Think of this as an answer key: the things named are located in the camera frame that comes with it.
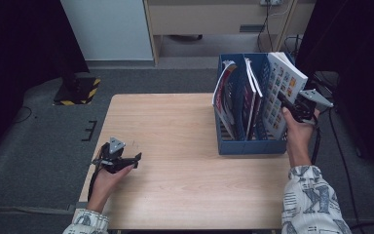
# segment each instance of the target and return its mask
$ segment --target power outlet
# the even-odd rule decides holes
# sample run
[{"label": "power outlet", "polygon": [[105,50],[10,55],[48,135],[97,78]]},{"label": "power outlet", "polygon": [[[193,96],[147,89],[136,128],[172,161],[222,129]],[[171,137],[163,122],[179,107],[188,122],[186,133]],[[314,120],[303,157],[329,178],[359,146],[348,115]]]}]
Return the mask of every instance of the power outlet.
[{"label": "power outlet", "polygon": [[283,0],[260,0],[262,6],[277,6],[283,4]]}]

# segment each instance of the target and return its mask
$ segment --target book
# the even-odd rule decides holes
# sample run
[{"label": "book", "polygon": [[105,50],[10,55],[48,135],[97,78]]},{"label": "book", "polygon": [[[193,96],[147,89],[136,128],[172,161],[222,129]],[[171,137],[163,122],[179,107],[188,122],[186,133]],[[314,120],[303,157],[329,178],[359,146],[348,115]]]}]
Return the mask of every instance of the book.
[{"label": "book", "polygon": [[212,105],[221,119],[224,127],[229,133],[231,139],[237,139],[236,121],[233,116],[232,89],[233,84],[229,82],[230,75],[237,68],[232,60],[223,61],[224,69],[218,78],[215,87]]},{"label": "book", "polygon": [[247,76],[243,87],[242,121],[245,138],[252,139],[263,94],[251,68],[251,60],[249,58],[244,58],[244,60]]},{"label": "book", "polygon": [[263,124],[274,139],[282,139],[287,126],[281,113],[278,93],[282,92],[294,103],[299,92],[305,88],[308,77],[293,65],[285,53],[269,53],[268,60],[271,73],[264,100]]}]

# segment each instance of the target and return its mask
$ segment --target patterned sleeve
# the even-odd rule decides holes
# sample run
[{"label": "patterned sleeve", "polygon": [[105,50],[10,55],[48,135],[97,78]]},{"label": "patterned sleeve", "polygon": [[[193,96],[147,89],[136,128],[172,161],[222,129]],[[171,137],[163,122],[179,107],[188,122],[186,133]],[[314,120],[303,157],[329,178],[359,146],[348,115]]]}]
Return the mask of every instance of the patterned sleeve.
[{"label": "patterned sleeve", "polygon": [[81,210],[63,234],[108,234],[108,217],[93,211]]},{"label": "patterned sleeve", "polygon": [[290,169],[284,189],[282,234],[352,233],[342,218],[335,190],[316,166]]}]

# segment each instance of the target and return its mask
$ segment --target black curtain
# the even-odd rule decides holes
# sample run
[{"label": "black curtain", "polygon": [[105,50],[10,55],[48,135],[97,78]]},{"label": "black curtain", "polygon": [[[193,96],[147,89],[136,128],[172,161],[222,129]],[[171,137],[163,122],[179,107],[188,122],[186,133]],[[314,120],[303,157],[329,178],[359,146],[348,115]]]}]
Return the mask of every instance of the black curtain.
[{"label": "black curtain", "polygon": [[89,72],[59,0],[0,0],[0,138],[29,88]]},{"label": "black curtain", "polygon": [[296,66],[336,71],[337,110],[360,154],[374,159],[374,1],[317,0]]}]

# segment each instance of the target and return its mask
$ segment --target wrist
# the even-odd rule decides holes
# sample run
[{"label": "wrist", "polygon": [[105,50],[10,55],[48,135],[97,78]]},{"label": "wrist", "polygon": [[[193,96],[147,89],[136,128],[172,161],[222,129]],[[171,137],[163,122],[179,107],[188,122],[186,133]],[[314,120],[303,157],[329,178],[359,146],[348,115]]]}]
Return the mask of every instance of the wrist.
[{"label": "wrist", "polygon": [[107,200],[107,194],[94,193],[87,204],[87,210],[102,214],[102,210],[104,209]]},{"label": "wrist", "polygon": [[287,154],[289,156],[290,167],[312,165],[311,158],[309,157],[309,150],[307,147],[287,146]]}]

